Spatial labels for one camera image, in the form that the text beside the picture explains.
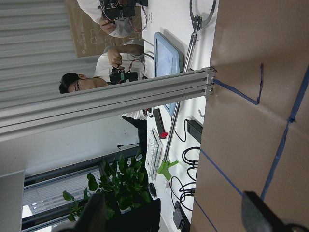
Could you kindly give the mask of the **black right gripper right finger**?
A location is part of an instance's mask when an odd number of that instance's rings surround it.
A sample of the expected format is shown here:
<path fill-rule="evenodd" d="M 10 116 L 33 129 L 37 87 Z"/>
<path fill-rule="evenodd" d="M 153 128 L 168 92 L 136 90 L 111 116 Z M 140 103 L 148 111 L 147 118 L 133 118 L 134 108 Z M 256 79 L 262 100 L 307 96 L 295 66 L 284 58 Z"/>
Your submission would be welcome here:
<path fill-rule="evenodd" d="M 242 195 L 242 224 L 247 232 L 286 232 L 283 222 L 253 191 Z"/>

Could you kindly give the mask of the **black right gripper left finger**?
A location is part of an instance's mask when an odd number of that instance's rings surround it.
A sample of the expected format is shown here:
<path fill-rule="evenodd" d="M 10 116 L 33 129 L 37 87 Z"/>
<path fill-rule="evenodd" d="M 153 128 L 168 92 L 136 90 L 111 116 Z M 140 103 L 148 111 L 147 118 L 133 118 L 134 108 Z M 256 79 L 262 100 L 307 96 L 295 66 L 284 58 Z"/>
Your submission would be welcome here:
<path fill-rule="evenodd" d="M 95 193 L 88 201 L 80 218 L 73 227 L 74 232 L 104 232 L 106 227 L 106 205 L 104 193 Z"/>

